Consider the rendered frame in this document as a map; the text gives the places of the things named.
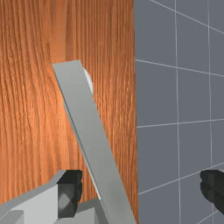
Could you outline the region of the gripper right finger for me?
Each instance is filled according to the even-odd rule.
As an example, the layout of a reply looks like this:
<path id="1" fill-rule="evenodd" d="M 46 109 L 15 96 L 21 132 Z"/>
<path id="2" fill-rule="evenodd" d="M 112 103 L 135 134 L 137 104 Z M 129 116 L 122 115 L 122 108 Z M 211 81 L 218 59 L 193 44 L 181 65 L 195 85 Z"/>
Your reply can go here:
<path id="1" fill-rule="evenodd" d="M 204 170 L 200 172 L 200 178 L 201 193 L 224 215 L 224 172 Z"/>

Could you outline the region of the grey microwave door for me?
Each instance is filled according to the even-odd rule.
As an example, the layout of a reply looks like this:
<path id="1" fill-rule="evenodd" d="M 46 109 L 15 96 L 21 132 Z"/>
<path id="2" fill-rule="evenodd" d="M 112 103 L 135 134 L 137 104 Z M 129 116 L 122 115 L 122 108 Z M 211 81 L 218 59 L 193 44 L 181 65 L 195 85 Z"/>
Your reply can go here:
<path id="1" fill-rule="evenodd" d="M 137 224 L 81 62 L 52 68 L 108 224 Z"/>

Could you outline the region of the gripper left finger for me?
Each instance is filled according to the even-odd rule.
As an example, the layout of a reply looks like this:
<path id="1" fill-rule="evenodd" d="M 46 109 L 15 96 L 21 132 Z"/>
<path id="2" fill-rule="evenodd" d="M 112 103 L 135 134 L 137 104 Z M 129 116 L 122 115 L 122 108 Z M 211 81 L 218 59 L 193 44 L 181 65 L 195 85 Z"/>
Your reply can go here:
<path id="1" fill-rule="evenodd" d="M 0 205 L 0 224 L 108 224 L 98 199 L 81 203 L 82 171 L 52 179 Z"/>

